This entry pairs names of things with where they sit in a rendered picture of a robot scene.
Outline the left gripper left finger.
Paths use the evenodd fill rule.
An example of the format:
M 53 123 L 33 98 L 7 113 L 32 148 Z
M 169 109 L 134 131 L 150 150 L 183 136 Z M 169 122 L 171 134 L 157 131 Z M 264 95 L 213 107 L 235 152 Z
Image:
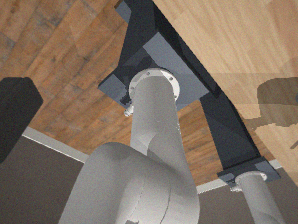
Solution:
M 5 77 L 0 81 L 0 164 L 13 149 L 43 99 L 29 77 Z

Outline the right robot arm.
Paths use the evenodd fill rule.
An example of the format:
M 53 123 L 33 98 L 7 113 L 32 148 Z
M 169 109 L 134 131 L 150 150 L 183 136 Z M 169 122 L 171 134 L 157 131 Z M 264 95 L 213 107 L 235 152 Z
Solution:
M 286 224 L 261 171 L 249 171 L 235 178 L 231 191 L 243 191 L 255 224 Z

